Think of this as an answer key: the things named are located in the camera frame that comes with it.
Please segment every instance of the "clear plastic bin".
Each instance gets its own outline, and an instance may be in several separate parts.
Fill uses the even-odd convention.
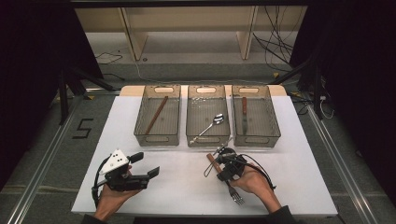
[[[134,135],[141,147],[178,146],[180,86],[146,86]]]
[[[280,137],[268,86],[233,86],[233,119],[236,147],[274,147]]]
[[[224,116],[224,121],[198,136],[218,114]],[[189,86],[186,127],[189,147],[219,147],[228,141],[230,134],[224,86]]]

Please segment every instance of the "white table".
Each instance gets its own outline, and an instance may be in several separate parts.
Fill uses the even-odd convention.
[[[228,95],[228,109],[231,99]],[[150,180],[148,188],[128,200],[120,214],[142,217],[256,217],[268,212],[252,194],[237,189],[244,198],[237,205],[225,183],[213,169],[208,177],[206,154],[214,148],[187,147],[187,95],[182,92],[180,144],[177,147],[141,147],[134,137],[134,125],[141,97],[116,97],[90,167],[72,208],[74,213],[93,213],[91,187],[100,163],[115,149],[125,155],[143,151],[145,158],[133,164],[132,173],[145,174],[160,166],[160,174]],[[337,214],[329,191],[320,174],[303,128],[288,96],[273,96],[273,104],[282,136],[274,148],[234,147],[258,161],[276,185],[276,196],[297,216],[332,217]]]

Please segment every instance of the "metal spoon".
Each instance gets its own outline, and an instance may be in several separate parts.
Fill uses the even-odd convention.
[[[200,134],[198,134],[198,136],[201,136],[202,134],[204,134],[207,130],[209,130],[213,125],[218,125],[221,124],[224,121],[224,115],[223,114],[217,114],[214,118],[212,123]],[[195,136],[194,139],[192,139],[192,141],[190,141],[190,144],[192,144],[193,142],[195,142],[195,140],[197,140],[198,136]]]

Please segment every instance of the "sleeve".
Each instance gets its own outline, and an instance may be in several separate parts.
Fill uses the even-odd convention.
[[[276,212],[268,215],[266,217],[266,221],[268,224],[298,224],[303,222],[297,222],[294,217],[291,215],[291,212],[289,210],[288,206],[283,206]]]
[[[89,215],[84,215],[84,218],[81,221],[81,224],[106,224],[106,222],[103,222],[95,217],[89,216]]]

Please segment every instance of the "human hand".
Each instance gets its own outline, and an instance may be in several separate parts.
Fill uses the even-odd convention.
[[[274,213],[281,208],[279,200],[275,196],[274,191],[270,188],[265,177],[257,170],[247,165],[245,166],[241,178],[231,181],[230,184],[248,193],[254,193],[264,203],[269,213]]]
[[[100,195],[99,204],[93,216],[99,220],[107,221],[129,198],[135,196],[140,191],[141,189],[121,192],[111,190],[107,184],[104,184]]]

